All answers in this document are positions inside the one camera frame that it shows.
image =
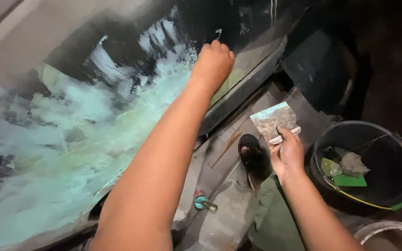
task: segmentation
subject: green pants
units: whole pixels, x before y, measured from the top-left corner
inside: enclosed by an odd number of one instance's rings
[[[249,230],[254,247],[263,251],[305,251],[280,183],[271,174],[260,187],[259,209]]]

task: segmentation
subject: hand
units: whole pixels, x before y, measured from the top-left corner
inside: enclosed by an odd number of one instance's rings
[[[277,131],[282,134],[283,142],[278,145],[272,145],[266,139],[269,151],[271,153],[271,165],[276,172],[280,185],[283,185],[291,178],[305,174],[303,145],[299,136],[281,126]]]
[[[196,82],[197,86],[214,95],[231,73],[234,62],[234,53],[229,51],[227,45],[218,40],[214,40],[212,44],[204,44],[189,83]]]

